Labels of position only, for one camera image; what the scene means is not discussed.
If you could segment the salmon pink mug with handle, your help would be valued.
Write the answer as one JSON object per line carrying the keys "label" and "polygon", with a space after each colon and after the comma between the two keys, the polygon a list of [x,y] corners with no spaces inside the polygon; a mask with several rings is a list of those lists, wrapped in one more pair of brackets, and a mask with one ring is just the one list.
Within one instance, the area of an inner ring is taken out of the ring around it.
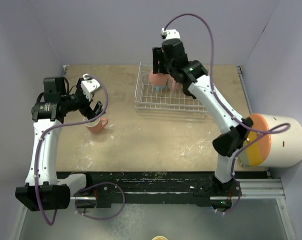
{"label": "salmon pink mug with handle", "polygon": [[100,117],[99,119],[86,123],[86,128],[93,134],[98,134],[101,132],[109,123],[109,119],[106,117]]}

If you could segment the salmon pink cup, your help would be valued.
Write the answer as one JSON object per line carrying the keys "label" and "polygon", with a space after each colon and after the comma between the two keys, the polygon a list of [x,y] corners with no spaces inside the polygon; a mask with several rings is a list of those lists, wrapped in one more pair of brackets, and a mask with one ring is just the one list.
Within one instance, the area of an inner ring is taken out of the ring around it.
{"label": "salmon pink cup", "polygon": [[164,85],[166,85],[167,80],[167,74],[153,73],[152,71],[149,73],[149,81],[155,87],[163,87]]}

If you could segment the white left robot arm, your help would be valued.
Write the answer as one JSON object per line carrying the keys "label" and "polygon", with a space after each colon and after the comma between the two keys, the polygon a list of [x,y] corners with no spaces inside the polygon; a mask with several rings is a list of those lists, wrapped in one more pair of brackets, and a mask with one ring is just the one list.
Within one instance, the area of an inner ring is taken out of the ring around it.
{"label": "white left robot arm", "polygon": [[57,179],[58,141],[61,129],[67,126],[64,118],[69,112],[79,111],[85,123],[89,123],[105,114],[107,107],[98,101],[91,108],[93,96],[101,84],[88,74],[78,80],[72,94],[65,77],[47,77],[43,86],[44,91],[31,109],[34,144],[30,169],[24,186],[15,190],[15,197],[33,212],[66,209],[75,193],[92,194],[94,184],[86,173],[70,174],[61,181]]}

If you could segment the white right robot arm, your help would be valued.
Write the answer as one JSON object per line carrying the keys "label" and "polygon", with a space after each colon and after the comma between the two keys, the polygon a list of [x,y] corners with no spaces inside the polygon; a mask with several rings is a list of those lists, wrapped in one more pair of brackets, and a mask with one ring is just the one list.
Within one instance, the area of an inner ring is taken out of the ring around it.
{"label": "white right robot arm", "polygon": [[231,189],[233,160],[243,147],[253,120],[243,118],[230,106],[210,82],[208,71],[198,60],[188,60],[180,39],[163,41],[161,47],[152,49],[152,56],[153,73],[170,75],[180,83],[183,93],[201,102],[220,129],[221,134],[212,142],[218,153],[213,190],[217,195],[224,196]]}

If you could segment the light pink mug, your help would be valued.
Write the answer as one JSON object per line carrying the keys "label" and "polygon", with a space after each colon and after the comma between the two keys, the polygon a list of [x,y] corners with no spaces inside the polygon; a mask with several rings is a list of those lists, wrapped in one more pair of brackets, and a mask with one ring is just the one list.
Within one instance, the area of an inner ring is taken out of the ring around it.
{"label": "light pink mug", "polygon": [[167,80],[167,87],[170,90],[170,93],[174,93],[180,88],[181,84],[176,82],[173,77],[168,75],[168,80]]}

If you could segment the black mug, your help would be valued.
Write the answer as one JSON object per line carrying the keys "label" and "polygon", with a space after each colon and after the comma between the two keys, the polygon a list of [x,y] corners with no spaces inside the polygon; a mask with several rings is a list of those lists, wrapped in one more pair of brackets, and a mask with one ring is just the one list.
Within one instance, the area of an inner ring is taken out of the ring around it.
{"label": "black mug", "polygon": [[188,90],[187,86],[182,87],[182,92],[184,95],[191,97],[192,99],[196,99],[196,97]]}

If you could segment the blue cup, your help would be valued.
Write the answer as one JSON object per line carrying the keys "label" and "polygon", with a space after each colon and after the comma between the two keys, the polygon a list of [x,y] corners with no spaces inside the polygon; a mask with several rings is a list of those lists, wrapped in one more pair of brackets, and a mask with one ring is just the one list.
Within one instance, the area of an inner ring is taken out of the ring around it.
{"label": "blue cup", "polygon": [[161,91],[162,89],[164,89],[166,86],[164,85],[164,86],[156,86],[155,87],[155,90],[156,90],[156,92],[159,92],[159,91]]}

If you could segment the cream cylinder with orange lid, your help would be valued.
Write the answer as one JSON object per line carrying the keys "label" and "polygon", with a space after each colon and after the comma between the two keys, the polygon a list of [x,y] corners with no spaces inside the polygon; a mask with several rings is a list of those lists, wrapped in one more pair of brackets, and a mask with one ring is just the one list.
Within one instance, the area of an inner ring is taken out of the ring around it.
{"label": "cream cylinder with orange lid", "polygon": [[253,128],[269,131],[271,128],[290,123],[289,130],[268,134],[239,154],[238,159],[245,167],[288,168],[302,160],[302,126],[287,116],[253,113]]}

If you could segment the yellow round object at bottom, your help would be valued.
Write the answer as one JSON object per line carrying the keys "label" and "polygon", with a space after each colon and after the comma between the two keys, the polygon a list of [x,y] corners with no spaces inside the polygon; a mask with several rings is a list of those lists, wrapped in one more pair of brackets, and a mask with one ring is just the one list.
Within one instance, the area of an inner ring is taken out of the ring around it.
{"label": "yellow round object at bottom", "polygon": [[168,239],[164,236],[159,235],[159,236],[153,237],[152,240],[168,240]]}

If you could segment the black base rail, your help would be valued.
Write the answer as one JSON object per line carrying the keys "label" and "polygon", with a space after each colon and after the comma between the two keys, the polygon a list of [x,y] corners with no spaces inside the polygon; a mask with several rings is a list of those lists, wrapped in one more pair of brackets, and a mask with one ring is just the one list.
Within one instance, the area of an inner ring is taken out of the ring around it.
{"label": "black base rail", "polygon": [[237,181],[220,187],[211,171],[91,171],[88,183],[72,199],[91,201],[98,208],[112,204],[197,205],[230,208],[241,196]]}

